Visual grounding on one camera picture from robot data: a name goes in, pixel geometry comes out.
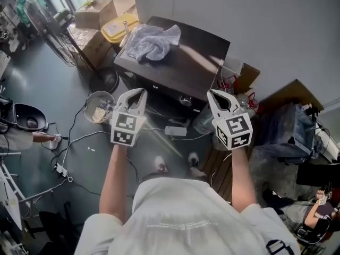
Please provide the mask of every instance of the hand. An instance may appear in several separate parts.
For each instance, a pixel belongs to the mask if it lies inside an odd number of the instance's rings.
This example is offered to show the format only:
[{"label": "hand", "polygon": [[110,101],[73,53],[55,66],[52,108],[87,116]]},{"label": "hand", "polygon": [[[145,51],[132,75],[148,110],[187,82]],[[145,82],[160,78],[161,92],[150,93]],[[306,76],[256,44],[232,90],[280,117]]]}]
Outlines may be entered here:
[{"label": "hand", "polygon": [[115,143],[114,145],[113,145],[113,147],[115,148],[118,148],[118,150],[119,151],[121,151],[121,152],[126,152],[127,150],[128,150],[128,146],[124,146],[124,145],[122,145],[122,144],[119,144],[119,143]]},{"label": "hand", "polygon": [[319,190],[319,191],[317,191],[315,197],[316,197],[317,199],[321,199],[321,198],[324,197],[324,195],[325,195],[325,191]]}]

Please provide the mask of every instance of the power adapter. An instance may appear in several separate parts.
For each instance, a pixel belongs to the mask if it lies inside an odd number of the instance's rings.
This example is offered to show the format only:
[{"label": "power adapter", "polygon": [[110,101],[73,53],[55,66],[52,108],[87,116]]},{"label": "power adapter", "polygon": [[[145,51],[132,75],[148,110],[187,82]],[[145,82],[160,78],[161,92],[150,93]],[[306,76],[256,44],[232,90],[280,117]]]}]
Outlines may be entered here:
[{"label": "power adapter", "polygon": [[186,136],[186,127],[167,125],[165,127],[164,133],[165,135],[170,136]]},{"label": "power adapter", "polygon": [[67,175],[69,174],[68,171],[62,167],[59,163],[57,163],[55,166],[54,166],[54,170],[57,170],[57,172],[60,174],[60,176],[62,177],[67,177]]}]

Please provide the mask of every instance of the shoe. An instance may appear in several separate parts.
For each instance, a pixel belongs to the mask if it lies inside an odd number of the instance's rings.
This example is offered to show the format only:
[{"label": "shoe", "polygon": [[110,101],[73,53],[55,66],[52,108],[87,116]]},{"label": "shoe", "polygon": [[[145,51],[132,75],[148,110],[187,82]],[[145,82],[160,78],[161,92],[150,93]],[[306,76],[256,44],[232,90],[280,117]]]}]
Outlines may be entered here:
[{"label": "shoe", "polygon": [[169,173],[169,170],[166,167],[165,161],[162,156],[157,156],[155,158],[155,168],[159,173]]},{"label": "shoe", "polygon": [[198,158],[196,152],[189,153],[188,162],[190,167],[198,167],[198,165],[200,164],[200,159]]},{"label": "shoe", "polygon": [[48,148],[50,150],[54,150],[58,147],[59,143],[61,142],[62,140],[62,136],[60,134],[55,134],[54,135],[54,140],[53,141],[50,141],[49,142],[49,145],[48,145]]},{"label": "shoe", "polygon": [[270,183],[268,181],[265,181],[263,184],[262,184],[262,197],[263,199],[265,200],[265,202],[268,203],[268,201],[270,201],[270,197],[273,196],[273,194],[276,194],[274,193],[271,188],[270,188]]}]

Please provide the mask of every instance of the fan base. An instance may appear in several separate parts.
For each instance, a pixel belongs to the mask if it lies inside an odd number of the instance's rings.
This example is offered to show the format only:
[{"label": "fan base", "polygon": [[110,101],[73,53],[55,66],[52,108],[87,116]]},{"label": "fan base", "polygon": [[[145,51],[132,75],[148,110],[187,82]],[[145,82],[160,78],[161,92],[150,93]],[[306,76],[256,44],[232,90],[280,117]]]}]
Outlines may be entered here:
[{"label": "fan base", "polygon": [[119,84],[118,73],[112,67],[98,69],[90,81],[90,90],[112,93]]}]

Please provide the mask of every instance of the electric fan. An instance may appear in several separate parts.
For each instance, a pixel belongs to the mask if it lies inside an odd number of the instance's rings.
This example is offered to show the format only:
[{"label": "electric fan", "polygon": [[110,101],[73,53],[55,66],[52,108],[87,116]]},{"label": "electric fan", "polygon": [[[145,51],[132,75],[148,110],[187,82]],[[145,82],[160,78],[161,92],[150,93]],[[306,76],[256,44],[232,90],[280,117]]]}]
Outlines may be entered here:
[{"label": "electric fan", "polygon": [[77,61],[72,54],[76,50],[89,69],[95,73],[102,84],[100,90],[112,92],[118,85],[119,77],[111,67],[96,69],[84,52],[74,41],[69,32],[69,25],[73,21],[73,15],[68,9],[64,9],[55,16],[46,8],[41,6],[37,0],[26,0],[24,12],[32,26],[43,37],[46,44],[61,58],[68,66],[76,66]]}]

